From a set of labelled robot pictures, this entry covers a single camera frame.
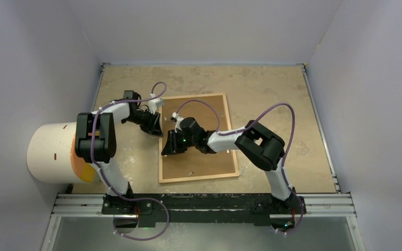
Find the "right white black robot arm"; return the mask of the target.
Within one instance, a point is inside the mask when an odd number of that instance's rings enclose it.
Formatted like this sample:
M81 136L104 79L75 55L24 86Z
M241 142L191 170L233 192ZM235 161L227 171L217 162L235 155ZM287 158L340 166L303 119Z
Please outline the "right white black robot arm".
M163 156L182 154L194 147L203 154L239 150L257 168L265 172L274 209L285 213L293 207L294 188L284 168L284 140L255 120L238 130L205 130L192 118L184 118L168 131Z

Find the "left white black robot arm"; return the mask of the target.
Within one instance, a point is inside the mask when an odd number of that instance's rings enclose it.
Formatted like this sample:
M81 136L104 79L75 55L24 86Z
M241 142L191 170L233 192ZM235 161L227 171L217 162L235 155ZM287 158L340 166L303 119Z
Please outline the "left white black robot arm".
M90 164L102 180L107 196L117 196L115 208L123 214L135 208L135 198L130 183L122 176L114 156L117 149L117 123L131 122L149 135L162 136L160 113L157 109L164 100L156 94L142 99L133 90L124 92L122 99L115 99L93 112L77 115L75 146L77 157Z

